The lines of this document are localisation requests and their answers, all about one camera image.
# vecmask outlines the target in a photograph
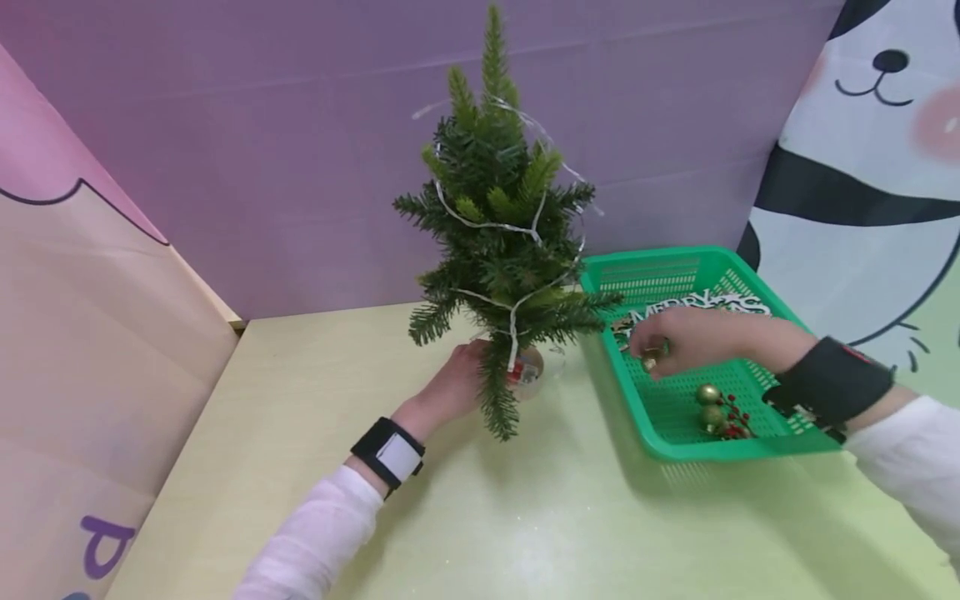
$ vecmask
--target panda eye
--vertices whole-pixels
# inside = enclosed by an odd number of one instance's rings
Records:
[[[888,4],[890,0],[847,0],[828,39],[840,37],[853,28],[859,27]]]

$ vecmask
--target purple wall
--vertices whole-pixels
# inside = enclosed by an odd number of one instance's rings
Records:
[[[734,245],[842,0],[503,2],[524,108],[597,184],[592,252]],[[390,203],[481,0],[7,0],[0,43],[244,318],[413,300]]]

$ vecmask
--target green plastic basket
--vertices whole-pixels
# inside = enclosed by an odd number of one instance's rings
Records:
[[[608,323],[628,315],[631,310],[642,316],[649,304],[709,289],[711,293],[755,295],[775,316],[805,326],[739,256],[725,248],[701,246],[620,252],[592,256],[584,262],[586,268],[581,283],[586,292],[615,291],[624,296],[620,309],[606,315]],[[620,352],[609,327],[602,335],[640,438],[658,458],[743,461],[827,452],[840,447],[802,416],[786,420],[764,404],[763,393],[776,381],[772,374],[753,362],[730,361],[655,382],[638,360],[627,352]],[[736,396],[737,405],[751,415],[750,426],[755,438],[721,441],[703,431],[699,419],[701,407],[694,392],[704,383],[712,383],[724,394]]]

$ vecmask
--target pink sleeve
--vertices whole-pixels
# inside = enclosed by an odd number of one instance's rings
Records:
[[[383,506],[356,471],[338,468],[267,541],[233,600],[319,600],[367,543]]]

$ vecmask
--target artificial christmas tree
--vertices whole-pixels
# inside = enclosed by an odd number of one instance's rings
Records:
[[[464,72],[450,69],[452,114],[422,152],[433,179],[394,207],[443,249],[440,266],[419,277],[425,305],[410,319],[410,336],[418,346],[432,342],[458,309],[469,310],[491,339],[481,367],[482,411],[491,432],[508,440],[518,421],[508,381],[518,350],[602,330],[599,311],[620,297],[565,288],[581,270],[583,240],[574,239],[572,222],[594,189],[581,180],[554,185],[560,154],[547,138],[528,146],[525,128],[535,122],[519,110],[507,75],[496,6],[488,12],[483,83],[477,100]]]

